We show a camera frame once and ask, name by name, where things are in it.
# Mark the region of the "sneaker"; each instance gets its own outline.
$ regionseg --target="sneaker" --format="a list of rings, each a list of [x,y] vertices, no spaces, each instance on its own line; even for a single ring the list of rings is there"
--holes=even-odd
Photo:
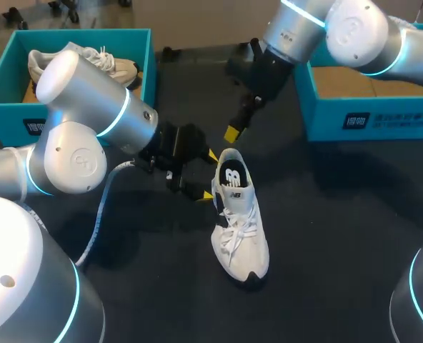
[[[27,65],[34,84],[39,82],[40,76],[43,74],[49,62],[64,50],[73,50],[82,55],[94,66],[105,71],[124,87],[131,86],[139,73],[139,66],[135,62],[129,61],[128,59],[115,59],[112,54],[105,52],[105,46],[98,52],[96,49],[83,48],[75,43],[69,42],[61,51],[55,54],[44,54],[38,50],[29,52],[29,61]]]
[[[236,149],[219,157],[211,190],[218,211],[211,245],[219,263],[237,281],[258,283],[269,268],[269,247],[252,178]]]

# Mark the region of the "shoe tongue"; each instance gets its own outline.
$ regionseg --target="shoe tongue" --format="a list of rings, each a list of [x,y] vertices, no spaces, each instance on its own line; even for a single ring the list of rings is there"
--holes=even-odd
[[[61,51],[66,51],[66,50],[72,50],[72,51],[75,51],[78,55],[82,55],[84,47],[79,46],[78,44],[75,44],[70,41]]]
[[[254,187],[228,187],[222,185],[223,205],[235,214],[247,214],[253,207]]]

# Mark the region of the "robotic arm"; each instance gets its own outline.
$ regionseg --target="robotic arm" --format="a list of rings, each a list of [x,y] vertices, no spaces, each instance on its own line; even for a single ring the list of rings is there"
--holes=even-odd
[[[181,178],[181,168],[192,159],[214,162],[194,125],[160,124],[154,109],[73,51],[48,65],[36,95],[48,106],[48,119],[36,144],[0,150],[0,197],[23,201],[28,194],[91,191],[106,174],[101,137],[147,160],[149,172],[169,171],[174,192],[202,198],[203,191],[197,194]]]
[[[254,61],[230,59],[227,73],[249,90],[225,138],[231,143],[251,117],[274,100],[296,64],[306,63],[326,37],[332,57],[375,79],[423,86],[423,31],[391,20],[371,0],[281,0]]]

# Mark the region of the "shoe insole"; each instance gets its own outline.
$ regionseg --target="shoe insole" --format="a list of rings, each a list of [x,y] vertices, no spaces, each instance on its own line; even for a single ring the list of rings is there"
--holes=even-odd
[[[245,166],[238,159],[228,159],[219,170],[219,183],[228,187],[248,187]]]

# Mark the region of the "glowing blue ring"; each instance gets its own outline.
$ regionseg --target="glowing blue ring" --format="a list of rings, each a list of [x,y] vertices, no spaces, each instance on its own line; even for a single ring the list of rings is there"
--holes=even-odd
[[[414,291],[413,291],[413,281],[412,281],[412,275],[413,275],[413,266],[414,266],[414,262],[415,262],[415,260],[417,259],[417,256],[418,256],[418,254],[419,254],[419,252],[420,252],[420,251],[421,251],[421,249],[420,249],[420,250],[418,250],[417,254],[416,254],[416,255],[415,255],[415,257],[413,258],[413,262],[412,262],[412,265],[411,265],[411,267],[410,267],[409,283],[410,283],[410,293],[412,293],[412,300],[413,300],[413,304],[414,304],[415,308],[417,309],[418,314],[419,314],[419,316],[421,317],[421,319],[422,319],[422,321],[423,321],[423,312],[422,312],[422,311],[421,311],[421,309],[419,308],[417,298],[416,298],[416,297],[415,297],[415,295],[414,295]]]
[[[381,74],[384,74],[384,73],[386,73],[388,70],[390,70],[393,66],[395,66],[396,65],[396,63],[400,60],[400,58],[402,57],[402,52],[404,51],[404,44],[405,44],[405,38],[407,37],[407,32],[405,31],[405,29],[402,29],[401,30],[401,38],[402,38],[402,42],[401,42],[401,45],[400,45],[400,51],[399,51],[399,53],[397,54],[397,57],[396,57],[396,59],[394,60],[394,62],[392,62],[385,70],[383,70],[383,71],[379,71],[378,73],[375,73],[375,74],[362,74],[362,75],[365,75],[365,76],[378,76],[378,75],[381,75]]]
[[[111,129],[113,129],[116,124],[118,124],[118,121],[123,117],[123,114],[127,109],[127,105],[129,105],[129,99],[130,99],[129,90],[126,89],[126,98],[124,100],[124,104],[123,104],[123,107],[121,108],[121,111],[119,111],[118,116],[115,118],[115,120],[113,120],[110,126],[97,135],[98,137],[102,137],[103,135],[108,134],[111,131]]]
[[[29,177],[29,180],[31,180],[31,183],[35,186],[35,188],[37,188],[41,193],[43,193],[45,195],[53,196],[53,194],[47,193],[43,189],[38,187],[36,185],[36,183],[34,182],[34,180],[32,179],[31,170],[30,170],[30,163],[31,163],[31,156],[32,156],[33,150],[34,150],[34,148],[30,149],[29,152],[27,153],[27,160],[26,160],[27,176]]]
[[[71,314],[70,314],[69,320],[66,323],[66,326],[62,329],[62,332],[56,338],[54,343],[60,343],[60,341],[64,338],[64,336],[66,335],[67,331],[70,328],[71,323],[74,321],[76,309],[78,308],[78,301],[79,301],[79,297],[80,297],[80,281],[79,281],[79,278],[78,278],[78,272],[76,271],[75,264],[73,262],[71,262],[71,265],[74,267],[75,280],[76,280],[75,302],[74,302],[74,306],[71,309]]]
[[[300,7],[294,5],[292,2],[288,1],[288,0],[281,0],[283,5],[288,6],[290,9],[292,9],[294,12],[297,12],[298,14],[300,14],[301,16],[303,16],[305,19],[308,19],[312,22],[314,22],[316,25],[324,28],[326,27],[326,24],[319,20],[318,18],[312,16],[309,12],[305,11],[304,9],[301,9]]]

